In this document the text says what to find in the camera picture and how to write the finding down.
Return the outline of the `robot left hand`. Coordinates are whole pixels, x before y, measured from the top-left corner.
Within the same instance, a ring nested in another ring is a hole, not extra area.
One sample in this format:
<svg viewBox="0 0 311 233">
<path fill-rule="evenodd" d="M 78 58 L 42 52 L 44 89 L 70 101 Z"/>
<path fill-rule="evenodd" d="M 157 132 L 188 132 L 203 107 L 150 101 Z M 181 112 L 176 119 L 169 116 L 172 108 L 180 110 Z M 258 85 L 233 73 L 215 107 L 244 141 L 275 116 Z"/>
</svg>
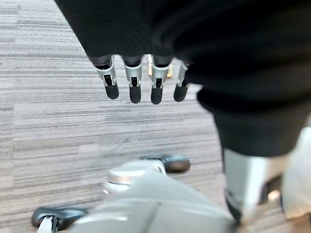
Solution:
<svg viewBox="0 0 311 233">
<path fill-rule="evenodd" d="M 270 180 L 311 113 L 311 3 L 308 0 L 58 0 L 96 68 L 121 55 L 136 65 L 173 58 L 184 81 L 201 85 L 213 114 L 226 176 L 225 199 L 238 223 L 253 220 Z"/>
</svg>

